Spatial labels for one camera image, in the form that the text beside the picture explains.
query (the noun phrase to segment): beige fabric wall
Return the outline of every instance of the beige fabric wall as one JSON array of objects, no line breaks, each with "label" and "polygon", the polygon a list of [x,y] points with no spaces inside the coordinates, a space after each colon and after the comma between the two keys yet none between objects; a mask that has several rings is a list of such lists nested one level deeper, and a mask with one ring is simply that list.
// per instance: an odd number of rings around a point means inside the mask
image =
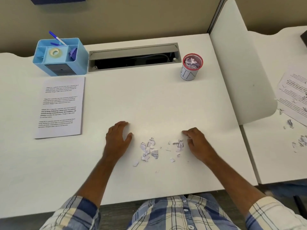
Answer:
[{"label": "beige fabric wall", "polygon": [[307,0],[236,0],[249,31],[275,34],[307,25]]},{"label": "beige fabric wall", "polygon": [[35,6],[0,0],[0,52],[33,55],[36,43],[78,37],[83,44],[206,33],[220,0],[88,0]]}]

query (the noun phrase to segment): plaid shirt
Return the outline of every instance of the plaid shirt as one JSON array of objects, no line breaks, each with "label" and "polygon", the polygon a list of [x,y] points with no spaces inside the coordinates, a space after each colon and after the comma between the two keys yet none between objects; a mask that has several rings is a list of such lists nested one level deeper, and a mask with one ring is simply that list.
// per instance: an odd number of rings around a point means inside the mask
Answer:
[{"label": "plaid shirt", "polygon": [[[239,229],[210,194],[173,196],[146,201],[133,215],[129,230]],[[89,200],[73,196],[49,218],[44,230],[96,230],[98,208]],[[246,218],[248,230],[307,229],[307,220],[272,197],[264,197],[251,208]]]}]

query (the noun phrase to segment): tape roll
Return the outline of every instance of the tape roll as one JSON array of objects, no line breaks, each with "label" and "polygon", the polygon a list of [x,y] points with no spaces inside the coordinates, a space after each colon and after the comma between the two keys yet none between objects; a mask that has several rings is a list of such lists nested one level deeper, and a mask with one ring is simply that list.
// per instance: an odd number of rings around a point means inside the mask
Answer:
[{"label": "tape roll", "polygon": [[59,58],[61,57],[62,55],[62,51],[61,49],[57,48],[57,47],[54,47],[52,49],[49,50],[49,55],[52,57],[52,58]]}]

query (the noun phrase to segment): floor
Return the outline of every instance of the floor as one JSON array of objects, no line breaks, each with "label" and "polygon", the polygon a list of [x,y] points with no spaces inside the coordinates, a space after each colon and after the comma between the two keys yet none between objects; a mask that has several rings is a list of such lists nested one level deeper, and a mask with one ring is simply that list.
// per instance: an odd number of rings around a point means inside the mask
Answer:
[{"label": "floor", "polygon": [[[214,191],[211,192],[221,205],[223,210],[228,214],[232,221],[242,230],[245,230],[244,217],[239,213],[238,209],[230,199],[226,191]],[[301,197],[305,205],[307,205],[307,197]],[[298,213],[296,205],[292,198],[282,198],[280,201],[292,209],[295,213]],[[131,220],[133,213],[143,201],[111,204],[100,207],[101,223],[100,230],[112,229],[123,230],[126,229],[127,224]],[[44,222],[52,216],[50,213],[42,213],[28,216],[18,216],[6,219],[0,219],[1,230],[38,230]]]}]

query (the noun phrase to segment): blue sign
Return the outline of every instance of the blue sign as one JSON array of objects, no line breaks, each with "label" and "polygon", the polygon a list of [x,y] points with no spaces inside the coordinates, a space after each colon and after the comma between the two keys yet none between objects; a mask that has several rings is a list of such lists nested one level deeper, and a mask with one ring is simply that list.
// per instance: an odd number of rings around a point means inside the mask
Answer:
[{"label": "blue sign", "polygon": [[60,4],[67,2],[79,2],[86,0],[31,0],[35,5],[43,5],[43,4]]}]

